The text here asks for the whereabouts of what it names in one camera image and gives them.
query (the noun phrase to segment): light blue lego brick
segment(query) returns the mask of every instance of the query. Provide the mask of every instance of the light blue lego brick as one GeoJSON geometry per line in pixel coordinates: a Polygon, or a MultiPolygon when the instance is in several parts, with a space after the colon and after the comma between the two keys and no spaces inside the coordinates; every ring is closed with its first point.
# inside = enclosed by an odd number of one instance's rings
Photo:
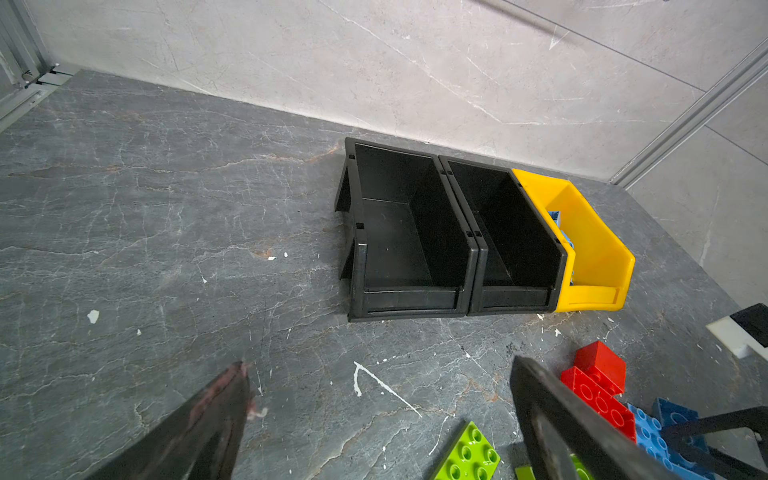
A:
{"type": "Polygon", "coordinates": [[[654,417],[649,416],[636,406],[627,404],[630,412],[634,413],[634,427],[637,430],[637,445],[645,452],[661,462],[664,467],[672,471],[672,462],[667,450],[667,443],[661,438],[661,424],[654,417]]]}
{"type": "MultiPolygon", "coordinates": [[[[693,420],[699,419],[699,412],[696,410],[688,409],[682,405],[678,405],[676,403],[670,402],[669,400],[661,398],[656,399],[652,410],[654,416],[659,419],[662,428],[669,425],[676,425],[677,423],[691,422],[693,420]]],[[[705,453],[709,453],[710,451],[707,447],[707,441],[704,439],[704,435],[696,435],[694,437],[690,437],[688,445],[692,445],[693,447],[696,447],[705,453]]],[[[674,450],[670,450],[670,460],[675,465],[679,465],[686,470],[690,470],[699,476],[703,476],[709,480],[714,480],[715,478],[712,472],[699,466],[695,462],[687,461],[674,450]]]]}
{"type": "Polygon", "coordinates": [[[677,476],[683,480],[707,480],[707,477],[703,477],[687,468],[675,464],[672,464],[672,472],[676,473],[677,476]]]}

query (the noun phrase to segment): lego stud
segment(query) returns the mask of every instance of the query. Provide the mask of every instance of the lego stud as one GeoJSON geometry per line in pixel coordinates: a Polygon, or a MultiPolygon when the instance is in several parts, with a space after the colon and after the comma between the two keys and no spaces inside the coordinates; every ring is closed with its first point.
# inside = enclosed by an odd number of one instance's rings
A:
{"type": "Polygon", "coordinates": [[[617,429],[624,426],[624,417],[616,410],[611,410],[611,420],[614,421],[614,427],[617,429]]]}
{"type": "Polygon", "coordinates": [[[467,445],[464,445],[461,449],[462,453],[462,461],[469,462],[472,460],[472,450],[469,449],[467,445]]]}
{"type": "Polygon", "coordinates": [[[485,464],[491,465],[498,462],[498,453],[494,449],[485,450],[485,464]]]}
{"type": "Polygon", "coordinates": [[[459,480],[462,477],[462,470],[458,467],[458,465],[452,463],[451,466],[448,467],[448,474],[454,480],[459,480]]]}
{"type": "Polygon", "coordinates": [[[602,398],[598,397],[594,401],[594,404],[598,406],[598,411],[600,413],[606,413],[608,411],[608,404],[602,398]]]}
{"type": "Polygon", "coordinates": [[[488,472],[483,467],[477,467],[477,470],[475,470],[475,480],[488,480],[491,478],[488,475],[488,472]]]}
{"type": "Polygon", "coordinates": [[[477,429],[469,429],[469,438],[471,439],[470,445],[482,442],[482,434],[477,429]]]}
{"type": "Polygon", "coordinates": [[[675,425],[677,425],[678,423],[685,423],[688,421],[685,415],[678,412],[672,412],[672,415],[670,415],[670,418],[672,418],[672,423],[674,423],[675,425]]]}
{"type": "Polygon", "coordinates": [[[584,383],[582,383],[581,385],[579,385],[578,389],[579,389],[579,392],[581,392],[581,398],[582,399],[587,400],[587,401],[592,400],[592,397],[593,397],[592,391],[589,389],[588,386],[586,386],[584,383]]]}
{"type": "Polygon", "coordinates": [[[662,449],[662,450],[666,450],[667,449],[667,443],[659,435],[656,435],[654,437],[654,445],[656,445],[657,448],[662,449]]]}

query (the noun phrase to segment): white paint speck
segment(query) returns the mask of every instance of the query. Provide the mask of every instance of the white paint speck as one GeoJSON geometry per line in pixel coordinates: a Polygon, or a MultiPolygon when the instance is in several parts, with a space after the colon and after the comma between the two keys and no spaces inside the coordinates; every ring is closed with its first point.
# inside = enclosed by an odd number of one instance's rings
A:
{"type": "Polygon", "coordinates": [[[357,385],[357,375],[358,375],[358,373],[360,372],[360,370],[362,370],[363,372],[367,373],[367,374],[368,374],[368,375],[369,375],[369,376],[370,376],[372,379],[374,379],[375,381],[377,381],[377,382],[379,383],[379,385],[381,385],[381,386],[382,386],[382,387],[383,387],[383,388],[384,388],[384,389],[385,389],[387,392],[389,392],[389,393],[392,393],[392,394],[393,394],[394,396],[396,396],[396,397],[397,397],[397,398],[398,398],[398,399],[399,399],[401,402],[405,403],[405,404],[406,404],[406,405],[407,405],[407,406],[408,406],[408,407],[409,407],[411,410],[413,410],[414,412],[416,412],[416,415],[418,415],[418,416],[419,416],[419,417],[421,417],[421,418],[424,418],[424,417],[423,417],[423,415],[422,415],[421,413],[419,413],[419,411],[418,411],[418,410],[416,410],[416,409],[413,407],[413,405],[411,405],[411,404],[410,404],[410,403],[408,403],[408,402],[407,402],[407,401],[406,401],[406,400],[405,400],[403,397],[401,397],[400,395],[398,395],[398,394],[397,394],[397,393],[396,393],[394,390],[392,390],[392,388],[391,388],[389,385],[387,385],[386,383],[382,382],[382,381],[379,379],[379,377],[377,377],[377,376],[373,375],[373,374],[371,373],[371,371],[370,371],[370,370],[368,370],[366,367],[364,367],[364,366],[360,365],[358,362],[354,362],[354,363],[355,363],[355,375],[353,376],[353,378],[354,378],[354,380],[355,380],[355,385],[354,385],[354,388],[355,388],[355,393],[357,394],[357,396],[358,396],[358,397],[362,396],[362,392],[360,391],[360,387],[357,385]]]}

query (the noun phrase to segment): storage bin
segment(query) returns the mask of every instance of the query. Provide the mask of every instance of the storage bin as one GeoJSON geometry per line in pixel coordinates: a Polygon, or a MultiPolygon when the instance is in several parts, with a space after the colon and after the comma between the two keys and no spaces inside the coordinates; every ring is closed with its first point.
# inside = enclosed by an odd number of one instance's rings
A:
{"type": "Polygon", "coordinates": [[[518,169],[512,172],[568,252],[556,311],[620,310],[634,269],[632,252],[603,223],[573,183],[518,169]],[[561,212],[559,228],[549,216],[552,211],[561,212]],[[563,233],[571,239],[573,248],[563,233]]]}
{"type": "Polygon", "coordinates": [[[346,139],[349,320],[463,316],[478,246],[434,155],[346,139]]]}
{"type": "Polygon", "coordinates": [[[515,175],[439,158],[479,248],[468,314],[554,311],[567,255],[515,175]]]}

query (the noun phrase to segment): bin front lip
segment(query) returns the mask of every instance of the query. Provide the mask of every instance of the bin front lip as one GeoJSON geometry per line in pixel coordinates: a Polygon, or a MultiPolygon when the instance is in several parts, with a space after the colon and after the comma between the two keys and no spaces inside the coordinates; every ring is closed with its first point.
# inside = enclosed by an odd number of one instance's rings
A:
{"type": "MultiPolygon", "coordinates": [[[[389,145],[377,144],[376,142],[364,141],[364,140],[360,140],[358,138],[353,138],[353,137],[345,138],[344,139],[344,146],[346,149],[345,162],[346,162],[346,169],[349,175],[349,193],[352,198],[352,201],[350,202],[351,207],[349,210],[353,216],[353,225],[355,227],[357,227],[358,223],[362,223],[363,225],[365,223],[365,217],[363,213],[364,210],[363,210],[363,204],[362,204],[362,199],[363,199],[362,185],[360,184],[360,176],[359,176],[359,170],[357,166],[357,152],[355,149],[355,146],[357,144],[366,145],[368,147],[379,148],[386,151],[403,153],[403,154],[411,154],[418,157],[432,159],[432,166],[439,173],[443,191],[445,192],[445,195],[447,196],[449,203],[451,204],[453,215],[458,221],[459,227],[462,229],[462,236],[464,237],[467,243],[468,258],[467,258],[467,268],[465,271],[464,283],[456,287],[455,307],[453,309],[445,309],[445,310],[424,309],[424,310],[393,310],[390,312],[368,312],[367,305],[366,305],[367,302],[366,302],[366,289],[365,289],[365,279],[364,279],[365,265],[363,264],[362,266],[363,275],[360,275],[359,273],[356,275],[356,270],[353,269],[352,282],[357,282],[356,285],[358,286],[358,289],[357,289],[357,291],[359,292],[358,294],[362,295],[362,316],[357,316],[357,315],[354,316],[352,313],[352,310],[350,310],[349,321],[382,319],[386,317],[436,318],[440,316],[447,317],[447,316],[466,315],[469,309],[470,297],[472,295],[471,285],[475,278],[475,269],[477,267],[477,257],[478,257],[479,248],[475,239],[474,230],[469,228],[469,224],[467,223],[467,220],[465,219],[462,209],[458,204],[458,200],[456,199],[453,189],[451,188],[451,185],[449,183],[449,180],[447,179],[445,169],[442,168],[442,164],[438,159],[438,156],[434,154],[419,152],[419,151],[407,150],[405,148],[397,148],[389,145]]],[[[356,228],[355,236],[356,238],[355,238],[354,246],[357,252],[358,245],[361,245],[361,244],[366,246],[368,245],[368,238],[364,228],[362,229],[356,228]]]]}
{"type": "Polygon", "coordinates": [[[512,171],[513,169],[507,168],[507,167],[498,167],[496,165],[481,164],[479,162],[463,160],[461,158],[450,157],[448,155],[439,155],[438,158],[442,164],[442,167],[445,169],[445,172],[448,174],[451,187],[454,190],[454,194],[456,196],[456,199],[458,200],[459,205],[461,205],[462,211],[466,212],[464,216],[466,220],[469,222],[469,225],[472,228],[472,232],[480,231],[480,227],[477,223],[477,220],[475,219],[475,215],[472,213],[472,209],[469,207],[469,202],[467,201],[465,195],[462,193],[462,189],[458,185],[458,181],[456,180],[455,175],[453,174],[453,170],[451,170],[449,161],[456,162],[459,164],[471,165],[473,167],[488,168],[489,170],[497,170],[497,171],[501,171],[508,174],[512,178],[512,180],[515,182],[515,185],[517,186],[517,188],[523,194],[525,201],[528,203],[528,207],[531,208],[531,210],[533,210],[537,214],[537,218],[539,219],[539,222],[544,227],[548,236],[550,237],[551,240],[554,241],[555,246],[560,251],[560,265],[558,267],[558,276],[554,281],[554,285],[550,289],[549,302],[546,307],[495,306],[495,307],[483,308],[482,307],[482,289],[483,289],[483,277],[485,276],[485,263],[488,259],[488,243],[485,241],[485,238],[475,236],[475,240],[477,241],[478,248],[479,248],[479,255],[478,255],[478,266],[477,266],[477,269],[475,270],[475,282],[474,282],[474,286],[472,287],[472,300],[470,302],[468,315],[474,316],[474,315],[482,315],[483,313],[503,313],[505,311],[509,311],[510,313],[554,312],[557,309],[558,303],[560,300],[560,292],[563,285],[565,267],[566,267],[566,263],[568,262],[568,251],[564,248],[564,245],[562,243],[565,240],[564,239],[560,240],[558,235],[555,232],[553,232],[551,228],[548,227],[547,220],[545,218],[542,218],[541,211],[539,211],[539,209],[536,207],[533,200],[528,195],[528,192],[525,191],[525,189],[522,186],[522,183],[512,171]]]}

